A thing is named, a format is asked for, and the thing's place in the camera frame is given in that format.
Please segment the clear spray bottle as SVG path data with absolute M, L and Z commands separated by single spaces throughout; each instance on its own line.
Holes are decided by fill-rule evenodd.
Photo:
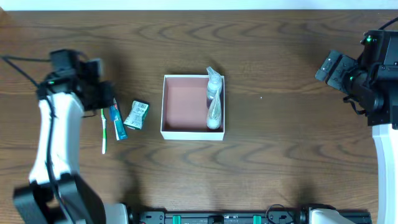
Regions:
M 211 67 L 207 67 L 206 71 L 208 72 L 208 84 L 206 96 L 209 100 L 212 100 L 216 94 L 220 94 L 223 87 L 223 80 L 221 75 L 212 69 Z

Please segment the white lotion tube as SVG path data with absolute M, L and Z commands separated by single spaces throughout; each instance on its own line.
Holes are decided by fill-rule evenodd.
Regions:
M 209 129 L 218 129 L 221 126 L 220 90 L 217 90 L 208 110 L 206 125 Z

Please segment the blue disposable razor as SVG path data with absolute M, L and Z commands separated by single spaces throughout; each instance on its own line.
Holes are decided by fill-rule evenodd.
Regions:
M 117 121 L 118 116 L 117 116 L 117 105 L 113 104 L 112 106 L 109 107 L 109 117 L 111 121 Z

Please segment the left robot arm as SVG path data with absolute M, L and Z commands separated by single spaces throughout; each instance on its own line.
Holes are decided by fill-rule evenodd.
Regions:
M 80 176 L 80 128 L 86 111 L 111 106 L 102 62 L 76 55 L 53 56 L 53 66 L 36 85 L 41 115 L 39 145 L 28 185 L 13 202 L 25 223 L 130 223 L 123 203 L 103 203 Z

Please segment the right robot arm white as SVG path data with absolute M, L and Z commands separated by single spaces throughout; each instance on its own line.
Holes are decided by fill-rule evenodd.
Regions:
M 332 50 L 315 78 L 344 93 L 344 103 L 365 115 L 376 147 L 378 223 L 397 223 L 397 31 L 364 33 L 357 59 Z

